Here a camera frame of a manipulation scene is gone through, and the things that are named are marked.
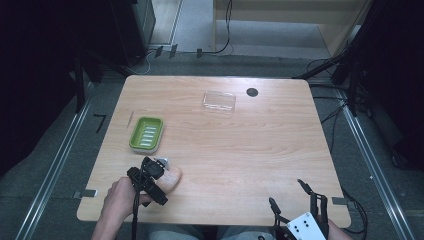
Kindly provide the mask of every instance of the round black hole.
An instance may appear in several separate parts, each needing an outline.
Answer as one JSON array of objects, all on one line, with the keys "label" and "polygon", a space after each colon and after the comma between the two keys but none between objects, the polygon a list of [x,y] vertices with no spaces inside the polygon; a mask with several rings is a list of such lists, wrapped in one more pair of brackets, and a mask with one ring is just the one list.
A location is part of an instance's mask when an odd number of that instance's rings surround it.
[{"label": "round black hole", "polygon": [[256,88],[249,88],[246,91],[247,95],[251,96],[251,97],[256,97],[258,96],[258,90],[256,90]]}]

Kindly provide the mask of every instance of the green soap dish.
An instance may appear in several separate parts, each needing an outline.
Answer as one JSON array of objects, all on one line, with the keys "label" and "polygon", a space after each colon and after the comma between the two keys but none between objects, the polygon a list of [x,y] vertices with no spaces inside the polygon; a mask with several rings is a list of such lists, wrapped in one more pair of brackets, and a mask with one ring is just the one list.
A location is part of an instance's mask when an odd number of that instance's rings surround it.
[{"label": "green soap dish", "polygon": [[162,132],[162,119],[142,117],[138,119],[134,128],[130,139],[130,147],[138,153],[154,153],[159,147]]}]

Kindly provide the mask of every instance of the person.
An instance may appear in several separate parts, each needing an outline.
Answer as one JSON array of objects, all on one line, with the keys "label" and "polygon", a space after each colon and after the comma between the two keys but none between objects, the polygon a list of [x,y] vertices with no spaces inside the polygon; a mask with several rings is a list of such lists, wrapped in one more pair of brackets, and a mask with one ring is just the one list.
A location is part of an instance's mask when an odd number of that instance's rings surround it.
[{"label": "person", "polygon": [[[135,191],[128,177],[121,177],[112,184],[104,199],[103,208],[94,229],[92,240],[114,240],[124,220],[132,214]],[[140,194],[140,204],[151,202],[152,199],[146,194]],[[331,220],[329,240],[351,239],[346,233],[338,228]],[[148,224],[148,239],[203,239],[199,226],[196,225],[172,225],[172,224]],[[243,227],[222,226],[218,228],[217,239],[263,239],[275,240],[271,227]]]}]

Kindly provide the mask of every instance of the table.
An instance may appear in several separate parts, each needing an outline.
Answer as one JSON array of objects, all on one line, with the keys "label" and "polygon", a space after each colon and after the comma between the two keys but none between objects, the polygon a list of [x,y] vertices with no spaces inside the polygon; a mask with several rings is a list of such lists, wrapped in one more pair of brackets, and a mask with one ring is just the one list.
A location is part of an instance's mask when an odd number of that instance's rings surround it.
[{"label": "table", "polygon": [[[234,111],[203,107],[206,91],[235,94]],[[140,166],[144,156],[128,142],[142,116],[163,119],[154,156],[183,176],[164,206],[140,207],[139,221],[271,226],[269,197],[288,219],[309,211],[300,178],[330,199],[339,227],[350,225],[347,207],[331,201],[343,195],[306,81],[190,76],[127,78],[87,184],[98,196],[81,200],[80,220],[97,221],[112,182]]]},{"label": "table", "polygon": [[[226,19],[228,0],[213,0],[212,48],[216,21]],[[372,0],[232,0],[231,20],[317,24],[331,56],[345,47],[362,24]]]}]

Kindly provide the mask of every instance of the person's leg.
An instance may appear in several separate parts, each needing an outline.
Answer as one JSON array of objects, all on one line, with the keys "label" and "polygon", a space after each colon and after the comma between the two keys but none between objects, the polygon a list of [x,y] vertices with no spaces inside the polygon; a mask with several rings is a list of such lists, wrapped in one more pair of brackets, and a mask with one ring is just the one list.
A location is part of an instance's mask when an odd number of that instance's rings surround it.
[{"label": "person's leg", "polygon": [[220,226],[219,240],[275,240],[272,227]]},{"label": "person's leg", "polygon": [[149,240],[203,240],[202,229],[195,225],[146,224]]}]

